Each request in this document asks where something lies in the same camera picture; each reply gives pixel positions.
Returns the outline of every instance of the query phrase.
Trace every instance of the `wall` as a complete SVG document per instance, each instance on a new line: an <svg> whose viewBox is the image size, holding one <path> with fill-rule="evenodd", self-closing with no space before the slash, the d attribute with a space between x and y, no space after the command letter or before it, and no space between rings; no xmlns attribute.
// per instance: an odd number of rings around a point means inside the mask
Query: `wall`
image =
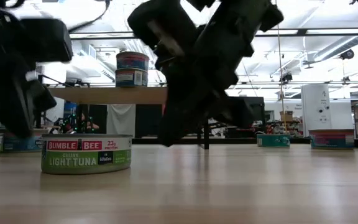
<svg viewBox="0 0 358 224"><path fill-rule="evenodd" d="M331 100L331 123L333 129L353 129L352 104L350 100Z"/></svg>
<svg viewBox="0 0 358 224"><path fill-rule="evenodd" d="M284 101L285 111L293 111L294 117L302 116L301 100ZM274 111L274 119L280 120L280 112L283 110L281 101L265 101L265 111Z"/></svg>
<svg viewBox="0 0 358 224"><path fill-rule="evenodd" d="M65 100L54 97L57 105L45 112L46 117L55 122L58 118L62 118L65 110Z"/></svg>

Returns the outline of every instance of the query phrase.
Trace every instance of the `fluorescent light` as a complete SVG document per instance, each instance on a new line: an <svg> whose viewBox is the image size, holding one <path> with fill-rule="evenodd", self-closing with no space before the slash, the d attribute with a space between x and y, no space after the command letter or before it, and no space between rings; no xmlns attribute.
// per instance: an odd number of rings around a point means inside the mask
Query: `fluorescent light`
<svg viewBox="0 0 358 224"><path fill-rule="evenodd" d="M288 84L292 84L292 85L315 85L315 84L326 84L326 82L289 82Z"/></svg>
<svg viewBox="0 0 358 224"><path fill-rule="evenodd" d="M310 29L306 34L355 34L358 35L358 28L356 29Z"/></svg>
<svg viewBox="0 0 358 224"><path fill-rule="evenodd" d="M280 35L292 35L292 34L296 34L298 33L298 30L293 29L293 30L280 30ZM268 30L266 32L263 31L258 31L256 33L256 35L277 35L278 34L278 30L273 29L273 30Z"/></svg>
<svg viewBox="0 0 358 224"><path fill-rule="evenodd" d="M115 87L115 83L90 83L91 86L97 86L98 88Z"/></svg>
<svg viewBox="0 0 358 224"><path fill-rule="evenodd" d="M100 47L96 48L98 52L119 52L119 48L117 47Z"/></svg>
<svg viewBox="0 0 358 224"><path fill-rule="evenodd" d="M105 33L79 33L70 34L72 40L83 39L133 39L133 32L105 32Z"/></svg>
<svg viewBox="0 0 358 224"><path fill-rule="evenodd" d="M358 100L358 98L330 98L331 101ZM265 98L264 101L281 101L279 99ZM284 99L284 101L301 101L301 99Z"/></svg>

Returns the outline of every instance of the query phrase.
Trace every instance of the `ceiling pipe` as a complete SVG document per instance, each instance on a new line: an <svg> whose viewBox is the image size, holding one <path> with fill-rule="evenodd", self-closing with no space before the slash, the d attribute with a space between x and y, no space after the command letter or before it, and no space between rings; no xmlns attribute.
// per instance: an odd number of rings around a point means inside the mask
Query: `ceiling pipe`
<svg viewBox="0 0 358 224"><path fill-rule="evenodd" d="M324 48L323 50L320 50L315 54L308 55L308 61L305 61L303 64L310 65L312 63L325 61L357 45L358 45L358 36L340 38L339 40L335 41L333 44Z"/></svg>
<svg viewBox="0 0 358 224"><path fill-rule="evenodd" d="M302 28L304 25L306 25L312 18L314 18L314 16L316 15L318 9L325 3L325 0L324 1L321 1L320 2L320 5L316 6L307 16L305 16L305 19L302 19L303 22L301 22L298 27ZM261 60L252 70L251 70L251 73L254 73L262 64L263 64L263 60Z"/></svg>
<svg viewBox="0 0 358 224"><path fill-rule="evenodd" d="M276 71L274 71L273 73L270 74L270 77L273 78L273 75L278 73L281 69L291 69L291 68L287 68L287 65L289 65L290 63L292 63L295 60L301 59L305 56L304 53L300 53L297 56L295 56L293 59L291 59L290 61L288 61L287 63L284 63L280 68L278 68Z"/></svg>

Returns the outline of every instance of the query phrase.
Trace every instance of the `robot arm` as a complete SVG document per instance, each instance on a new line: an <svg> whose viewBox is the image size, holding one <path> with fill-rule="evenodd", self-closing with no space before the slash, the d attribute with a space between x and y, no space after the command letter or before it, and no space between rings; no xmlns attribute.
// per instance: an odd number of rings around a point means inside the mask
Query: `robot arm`
<svg viewBox="0 0 358 224"><path fill-rule="evenodd" d="M214 2L188 1L199 11ZM210 117L237 126L253 122L247 103L233 104L225 90L237 83L235 70L241 59L254 53L251 42L256 32L281 21L282 13L270 0L221 0L210 21L199 27L180 0L151 0L133 11L129 26L157 55L156 68L167 78L166 111L158 136L162 144L172 145L186 134L184 130Z"/></svg>

